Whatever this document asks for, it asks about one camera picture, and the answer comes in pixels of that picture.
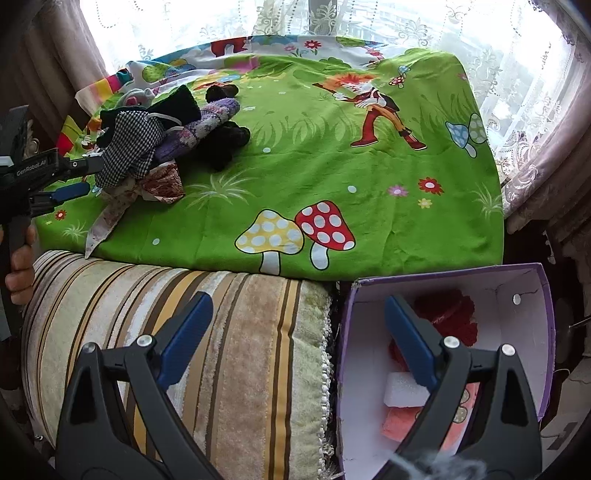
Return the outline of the person's left hand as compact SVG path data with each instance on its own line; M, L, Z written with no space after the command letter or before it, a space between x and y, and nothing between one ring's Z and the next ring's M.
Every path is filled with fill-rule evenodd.
M25 243L11 254L10 271L3 279L3 285L9 292L11 303L16 306L25 305L33 295L35 280L33 246L36 238L35 227L29 225Z

